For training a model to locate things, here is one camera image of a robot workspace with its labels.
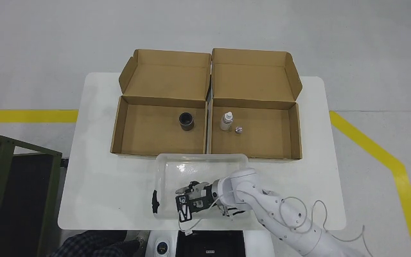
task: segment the plaid shirt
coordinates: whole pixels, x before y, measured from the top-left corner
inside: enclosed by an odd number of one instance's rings
[[[52,257],[123,257],[133,256],[140,243],[126,241],[127,231],[86,231],[68,238]]]

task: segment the cardboard box lid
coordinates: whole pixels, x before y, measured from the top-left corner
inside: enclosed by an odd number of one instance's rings
[[[205,100],[211,55],[138,49],[119,77],[125,96]]]
[[[294,102],[302,84],[288,52],[213,49],[214,98]]]

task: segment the concrete floor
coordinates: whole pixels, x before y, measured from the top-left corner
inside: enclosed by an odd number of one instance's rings
[[[77,109],[85,76],[119,72],[136,48],[289,51],[338,111],[411,176],[411,2],[0,0],[0,109]],[[0,134],[69,157],[75,124],[0,123]],[[391,172],[333,129],[347,227],[374,256],[410,256]],[[297,256],[274,240],[278,256]],[[364,252],[361,242],[350,243]]]

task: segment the clear plastic tray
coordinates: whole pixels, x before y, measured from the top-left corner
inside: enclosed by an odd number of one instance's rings
[[[243,154],[160,154],[155,160],[155,190],[160,206],[154,216],[158,219],[177,219],[175,191],[191,181],[208,182],[222,179],[232,172],[246,168],[249,160]],[[245,212],[236,218],[248,217]],[[193,218],[224,218],[217,207],[194,213]]]

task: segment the small bottle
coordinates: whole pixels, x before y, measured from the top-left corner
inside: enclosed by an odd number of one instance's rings
[[[223,117],[221,118],[220,128],[222,130],[228,130],[231,126],[231,123],[232,123],[232,113],[228,112],[224,114]]]

